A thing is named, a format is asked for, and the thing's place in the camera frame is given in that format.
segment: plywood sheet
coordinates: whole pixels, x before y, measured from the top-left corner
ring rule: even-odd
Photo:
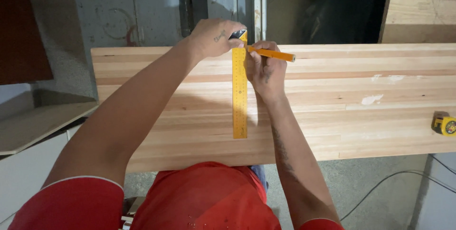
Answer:
[[[15,154],[95,110],[97,102],[50,105],[0,122],[0,155]]]
[[[382,43],[456,42],[456,0],[387,0]]]
[[[430,129],[456,115],[456,44],[282,45],[285,91],[317,160],[456,151]],[[93,48],[100,102],[168,47]],[[233,139],[231,53],[207,58],[176,90],[127,171],[203,161],[274,163],[269,118],[248,84],[248,138]]]

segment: concrete wall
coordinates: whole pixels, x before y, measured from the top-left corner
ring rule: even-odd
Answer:
[[[451,169],[456,169],[456,152],[439,153],[435,157]],[[432,161],[430,175],[456,188],[456,175],[435,160]],[[421,204],[416,230],[456,229],[456,194],[429,182]]]
[[[0,85],[0,121],[33,107],[30,84]]]

